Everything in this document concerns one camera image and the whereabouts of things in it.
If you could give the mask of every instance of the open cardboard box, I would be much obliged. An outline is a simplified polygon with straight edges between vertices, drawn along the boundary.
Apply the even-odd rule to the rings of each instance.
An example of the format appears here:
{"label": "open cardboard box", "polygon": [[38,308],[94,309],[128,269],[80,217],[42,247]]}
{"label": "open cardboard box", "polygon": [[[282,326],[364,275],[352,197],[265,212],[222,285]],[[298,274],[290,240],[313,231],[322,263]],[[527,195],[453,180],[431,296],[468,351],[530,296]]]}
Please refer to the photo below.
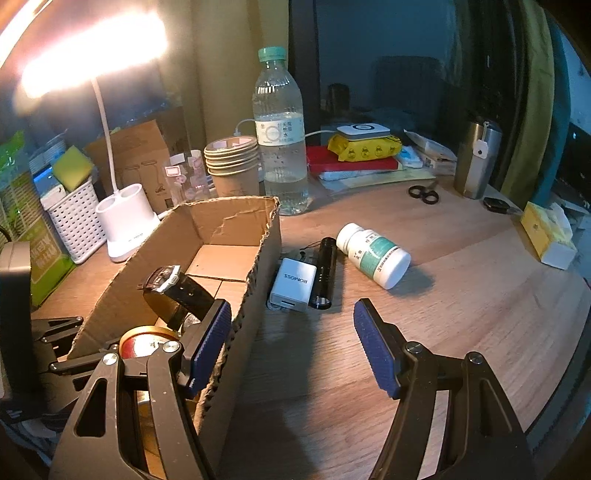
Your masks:
{"label": "open cardboard box", "polygon": [[94,353],[127,330],[154,325],[158,318],[141,286],[156,268],[181,265],[197,275],[196,281],[232,306],[233,329],[194,415],[214,469],[281,253],[277,213],[278,202],[271,197],[227,197],[176,207],[107,287],[69,353],[69,358]]}

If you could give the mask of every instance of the wooden desk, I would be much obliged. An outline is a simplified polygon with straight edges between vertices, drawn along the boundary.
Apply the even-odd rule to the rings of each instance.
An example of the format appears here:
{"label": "wooden desk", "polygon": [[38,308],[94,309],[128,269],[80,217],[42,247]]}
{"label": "wooden desk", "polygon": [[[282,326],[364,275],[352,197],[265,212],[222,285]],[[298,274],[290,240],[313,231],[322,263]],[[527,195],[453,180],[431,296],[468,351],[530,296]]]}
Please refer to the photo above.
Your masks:
{"label": "wooden desk", "polygon": [[[589,312],[587,285],[574,273],[542,265],[519,224],[460,197],[448,181],[438,187],[441,202],[434,206],[410,198],[407,189],[406,183],[359,189],[281,218],[285,251],[336,236],[356,222],[403,246],[413,267],[385,291],[339,258],[330,310],[267,311],[220,479],[368,477],[397,403],[378,389],[353,328],[353,305],[361,297],[434,353],[462,358],[470,350],[482,352],[524,428],[549,399]],[[118,268],[99,251],[37,316],[87,315]],[[441,393],[423,475],[434,471],[445,411]]]}

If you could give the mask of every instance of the stainless steel thermos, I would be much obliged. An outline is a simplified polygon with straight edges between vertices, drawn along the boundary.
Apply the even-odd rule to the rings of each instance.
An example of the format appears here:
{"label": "stainless steel thermos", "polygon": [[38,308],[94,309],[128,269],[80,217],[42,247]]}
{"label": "stainless steel thermos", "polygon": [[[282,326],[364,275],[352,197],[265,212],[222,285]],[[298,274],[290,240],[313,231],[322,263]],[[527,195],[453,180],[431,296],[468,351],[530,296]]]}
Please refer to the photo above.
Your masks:
{"label": "stainless steel thermos", "polygon": [[477,119],[470,122],[466,138],[460,144],[454,188],[471,199],[484,195],[486,185],[495,166],[502,132],[490,121]]}

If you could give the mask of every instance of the red book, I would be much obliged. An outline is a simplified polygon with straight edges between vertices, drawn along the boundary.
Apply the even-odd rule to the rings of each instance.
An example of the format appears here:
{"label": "red book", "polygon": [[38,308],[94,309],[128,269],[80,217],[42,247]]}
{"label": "red book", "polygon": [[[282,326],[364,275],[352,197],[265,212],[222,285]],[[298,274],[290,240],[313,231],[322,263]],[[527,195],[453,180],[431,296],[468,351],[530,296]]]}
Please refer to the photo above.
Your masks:
{"label": "red book", "polygon": [[339,156],[326,147],[306,147],[310,173],[318,175],[325,171],[398,170],[400,165],[394,157],[366,161],[339,161]]}

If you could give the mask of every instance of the black flashlight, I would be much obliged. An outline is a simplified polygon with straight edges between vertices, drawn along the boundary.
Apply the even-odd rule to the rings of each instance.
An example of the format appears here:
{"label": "black flashlight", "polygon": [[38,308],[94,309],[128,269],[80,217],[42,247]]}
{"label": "black flashlight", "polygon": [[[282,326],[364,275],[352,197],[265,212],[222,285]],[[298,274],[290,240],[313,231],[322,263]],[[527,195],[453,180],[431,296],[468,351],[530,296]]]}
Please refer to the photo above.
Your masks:
{"label": "black flashlight", "polygon": [[336,240],[329,236],[323,238],[320,241],[316,276],[310,295],[310,306],[317,310],[326,310],[332,305],[332,295],[335,289],[336,254]]}

